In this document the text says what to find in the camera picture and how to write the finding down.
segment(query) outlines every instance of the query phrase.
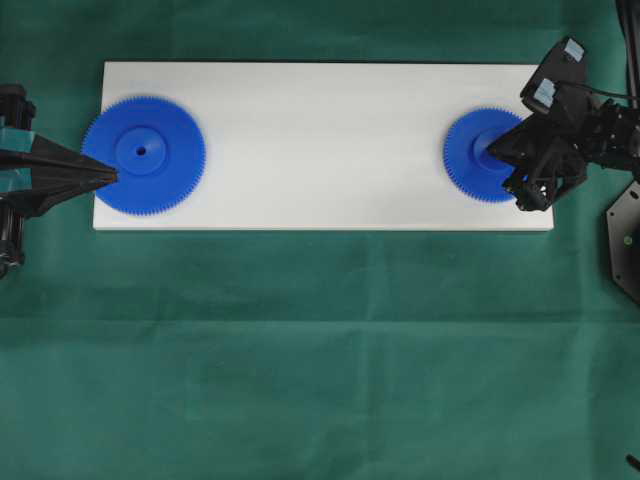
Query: black cable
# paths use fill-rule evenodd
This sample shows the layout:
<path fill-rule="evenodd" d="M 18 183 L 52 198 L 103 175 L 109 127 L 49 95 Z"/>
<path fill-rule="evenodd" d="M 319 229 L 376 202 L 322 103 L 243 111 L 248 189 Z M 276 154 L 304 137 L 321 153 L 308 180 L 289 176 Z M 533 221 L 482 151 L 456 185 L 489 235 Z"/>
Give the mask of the black cable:
<path fill-rule="evenodd" d="M 633 455 L 627 455 L 627 463 L 640 472 L 640 460 Z"/>
<path fill-rule="evenodd" d="M 580 90 L 586 90 L 590 93 L 597 93 L 599 95 L 604 95 L 605 97 L 612 98 L 624 98 L 626 100 L 640 100 L 640 97 L 636 97 L 634 95 L 625 95 L 623 93 L 612 93 L 607 92 L 605 90 L 599 90 L 597 88 L 590 87 L 589 85 L 583 85 L 582 83 L 573 83 L 573 82 L 557 82 L 558 85 L 566 85 L 567 87 L 579 88 Z"/>

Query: blue gear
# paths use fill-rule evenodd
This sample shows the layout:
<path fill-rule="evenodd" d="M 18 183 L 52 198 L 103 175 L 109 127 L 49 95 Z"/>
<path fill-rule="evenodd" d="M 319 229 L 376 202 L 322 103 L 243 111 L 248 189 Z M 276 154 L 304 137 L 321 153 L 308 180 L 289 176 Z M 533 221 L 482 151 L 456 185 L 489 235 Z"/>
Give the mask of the blue gear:
<path fill-rule="evenodd" d="M 196 187 L 205 143 L 179 106 L 156 97 L 124 100 L 91 125 L 82 153 L 118 170 L 118 182 L 96 192 L 121 212 L 151 215 L 182 202 Z"/>
<path fill-rule="evenodd" d="M 444 164 L 449 177 L 467 195 L 485 202 L 504 202 L 513 196 L 502 183 L 514 168 L 493 157 L 487 147 L 522 122 L 497 108 L 481 108 L 460 117 L 444 142 Z"/>

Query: cable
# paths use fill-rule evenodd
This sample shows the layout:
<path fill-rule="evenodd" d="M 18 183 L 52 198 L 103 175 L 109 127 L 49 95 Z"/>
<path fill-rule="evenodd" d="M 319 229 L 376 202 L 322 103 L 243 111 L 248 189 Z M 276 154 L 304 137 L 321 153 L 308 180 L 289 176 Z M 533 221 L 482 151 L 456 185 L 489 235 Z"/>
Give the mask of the cable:
<path fill-rule="evenodd" d="M 597 93 L 599 95 L 604 95 L 606 97 L 612 98 L 624 98 L 626 100 L 640 100 L 640 97 L 636 97 L 634 95 L 625 95 L 623 93 L 612 93 L 607 92 L 605 90 L 599 90 L 597 88 L 590 87 L 589 85 L 583 85 L 582 83 L 573 83 L 573 82 L 557 82 L 558 85 L 566 85 L 567 87 L 578 88 L 580 90 L 586 90 L 587 92 Z"/>

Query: gear teeth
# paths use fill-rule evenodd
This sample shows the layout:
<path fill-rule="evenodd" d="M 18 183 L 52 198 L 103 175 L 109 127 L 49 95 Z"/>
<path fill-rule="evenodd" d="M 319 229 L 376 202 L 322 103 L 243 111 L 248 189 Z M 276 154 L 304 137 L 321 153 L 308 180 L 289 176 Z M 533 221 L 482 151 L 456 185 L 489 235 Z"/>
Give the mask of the gear teeth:
<path fill-rule="evenodd" d="M 179 192 L 174 192 L 174 196 L 173 197 L 166 198 L 165 200 L 162 200 L 162 201 L 158 201 L 156 204 L 147 204 L 143 208 L 139 208 L 139 207 L 134 207 L 134 206 L 128 205 L 126 201 L 121 201 L 122 199 L 118 199 L 117 202 L 109 201 L 108 198 L 105 198 L 103 195 L 101 195 L 101 193 L 104 193 L 104 192 L 99 192 L 97 194 L 97 196 L 103 202 L 105 202 L 107 205 L 109 205 L 111 208 L 114 208 L 115 210 L 121 211 L 123 213 L 131 214 L 131 215 L 150 216 L 150 215 L 156 215 L 158 213 L 162 213 L 162 212 L 165 212 L 167 210 L 170 210 L 170 209 L 176 207 L 181 202 L 183 202 L 197 188 L 198 184 L 200 183 L 200 180 L 202 179 L 202 176 L 204 175 L 204 171 L 205 171 L 205 168 L 206 168 L 207 145 L 206 145 L 205 139 L 202 136 L 200 130 L 197 128 L 197 124 L 195 122 L 195 119 L 193 118 L 193 116 L 188 111 L 186 111 L 183 107 L 176 105 L 171 100 L 169 100 L 167 98 L 160 97 L 160 96 L 142 95 L 142 96 L 131 96 L 131 97 L 123 98 L 122 100 L 119 100 L 119 101 L 109 105 L 107 108 L 104 109 L 104 111 L 98 117 L 96 117 L 91 122 L 91 124 L 89 125 L 89 128 L 87 129 L 87 131 L 86 131 L 86 133 L 84 135 L 83 141 L 82 141 L 82 150 L 83 150 L 83 153 L 86 152 L 90 147 L 90 143 L 92 143 L 92 142 L 95 143 L 95 139 L 92 139 L 92 136 L 94 136 L 94 135 L 98 135 L 98 137 L 101 137 L 101 136 L 105 137 L 106 138 L 105 141 L 108 141 L 108 143 L 114 143 L 114 146 L 115 146 L 115 143 L 118 141 L 118 139 L 109 137 L 108 128 L 106 129 L 106 133 L 105 133 L 105 125 L 100 125 L 99 122 L 100 122 L 101 119 L 105 118 L 105 115 L 112 115 L 112 112 L 118 111 L 120 109 L 124 109 L 125 112 L 123 114 L 121 114 L 122 118 L 118 118 L 117 119 L 119 124 L 121 124 L 121 123 L 126 124 L 126 122 L 132 122 L 132 125 L 131 125 L 130 129 L 134 129 L 134 128 L 138 128 L 138 127 L 145 127 L 145 126 L 149 126 L 150 128 L 154 128 L 155 127 L 155 123 L 153 121 L 150 121 L 149 125 L 146 125 L 146 122 L 144 121 L 144 119 L 143 119 L 142 122 L 140 122 L 139 119 L 135 119 L 135 120 L 129 119 L 129 115 L 127 115 L 126 110 L 129 109 L 129 108 L 135 108 L 135 106 L 137 106 L 141 102 L 143 102 L 143 103 L 152 102 L 152 103 L 155 104 L 154 105 L 155 107 L 164 108 L 165 106 L 171 106 L 172 109 L 178 109 L 180 111 L 180 114 L 177 117 L 174 117 L 174 118 L 178 118 L 181 121 L 186 122 L 187 124 L 190 124 L 189 125 L 190 130 L 188 132 L 189 135 L 187 135 L 188 142 L 182 142 L 181 145 L 184 145 L 185 143 L 188 143 L 189 145 L 191 145 L 191 147 L 188 148 L 187 149 L 188 151 L 186 151 L 186 152 L 183 152 L 182 150 L 180 150 L 180 154 L 176 154 L 175 153 L 175 148 L 173 148 L 173 145 L 172 145 L 172 142 L 171 142 L 172 139 L 175 140 L 175 138 L 176 138 L 175 135 L 176 134 L 173 134 L 173 133 L 170 132 L 169 135 L 166 135 L 166 129 L 164 129 L 164 128 L 161 129 L 162 132 L 163 132 L 161 134 L 161 136 L 165 140 L 165 142 L 167 142 L 167 144 L 168 144 L 168 150 L 167 151 L 174 153 L 173 157 L 168 157 L 169 158 L 168 163 L 173 165 L 173 167 L 172 167 L 173 171 L 172 171 L 172 173 L 167 173 L 166 171 L 164 173 L 166 175 L 172 175 L 172 174 L 176 173 L 176 168 L 178 169 L 178 173 L 180 174 L 180 180 L 182 181 L 182 183 L 179 183 L 179 185 L 178 185 Z M 165 115 L 165 117 L 167 117 L 167 116 L 170 117 L 171 116 L 171 112 L 169 112 L 169 113 L 163 112 L 163 115 Z M 167 124 L 173 125 L 172 120 L 174 118 L 169 118 L 168 121 L 166 121 L 164 125 L 167 125 Z M 188 163 L 189 168 L 187 169 L 186 173 L 185 173 L 185 171 L 180 172 L 180 170 L 184 170 L 184 167 L 181 167 L 181 166 L 176 167 L 178 162 L 171 162 L 171 158 L 176 158 L 176 157 L 178 157 L 178 155 L 186 156 L 186 158 L 192 159 L 192 161 Z M 115 159 L 112 159 L 112 160 L 114 160 L 114 161 L 113 162 L 108 162 L 107 161 L 106 163 L 110 163 L 112 165 L 114 163 L 116 163 Z M 136 184 L 132 184 L 131 186 L 127 185 L 127 187 L 129 187 L 129 188 L 143 188 L 143 189 L 144 188 L 153 188 L 153 187 L 149 187 L 147 184 L 143 184 L 143 183 L 140 183 L 140 182 L 138 182 Z M 166 186 L 164 186 L 164 187 L 165 187 L 165 190 L 167 190 L 167 191 L 171 190 L 171 188 L 166 188 Z"/>

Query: metal plate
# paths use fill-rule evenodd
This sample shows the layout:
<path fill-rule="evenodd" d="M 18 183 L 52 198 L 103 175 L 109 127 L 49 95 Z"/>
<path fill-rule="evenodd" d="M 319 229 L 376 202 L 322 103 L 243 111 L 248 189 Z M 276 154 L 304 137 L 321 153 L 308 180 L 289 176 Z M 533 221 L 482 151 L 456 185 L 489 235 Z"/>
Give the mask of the metal plate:
<path fill-rule="evenodd" d="M 633 240 L 640 226 L 640 185 L 633 182 L 607 210 L 611 273 L 616 282 L 637 303 L 640 303 L 640 275 L 633 271 L 633 251 L 640 248 Z"/>

